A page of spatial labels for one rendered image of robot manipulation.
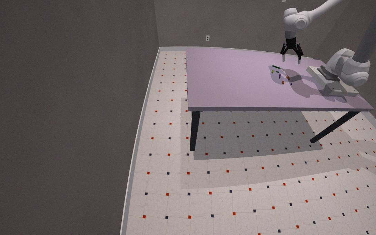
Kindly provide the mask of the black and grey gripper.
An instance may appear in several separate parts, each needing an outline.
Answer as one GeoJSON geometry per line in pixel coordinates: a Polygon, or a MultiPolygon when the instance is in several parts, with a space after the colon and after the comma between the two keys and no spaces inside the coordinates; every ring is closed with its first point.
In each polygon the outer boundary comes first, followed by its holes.
{"type": "Polygon", "coordinates": [[[286,38],[286,43],[283,44],[282,50],[280,52],[283,55],[283,62],[285,61],[285,53],[288,49],[293,49],[296,52],[296,54],[298,55],[298,64],[300,64],[300,60],[301,60],[301,56],[303,55],[303,52],[302,52],[302,49],[300,47],[300,43],[296,44],[296,37],[292,38],[292,39],[286,38]],[[286,47],[286,49],[285,49],[285,47],[286,47]]]}

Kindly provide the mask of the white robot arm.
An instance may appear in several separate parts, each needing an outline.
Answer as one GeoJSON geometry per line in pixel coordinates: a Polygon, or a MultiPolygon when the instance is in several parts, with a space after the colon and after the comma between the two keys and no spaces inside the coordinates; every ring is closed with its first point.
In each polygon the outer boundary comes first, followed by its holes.
{"type": "MultiPolygon", "coordinates": [[[[313,11],[297,12],[296,8],[284,11],[283,24],[285,38],[297,37],[298,32],[306,29],[313,20],[335,7],[344,0],[327,0],[313,11]]],[[[326,80],[338,81],[340,79],[346,85],[359,87],[368,80],[370,62],[369,59],[376,49],[376,13],[369,24],[356,52],[349,49],[341,49],[336,52],[325,66],[317,70],[326,80]],[[339,78],[340,79],[339,79],[339,78]]]]}

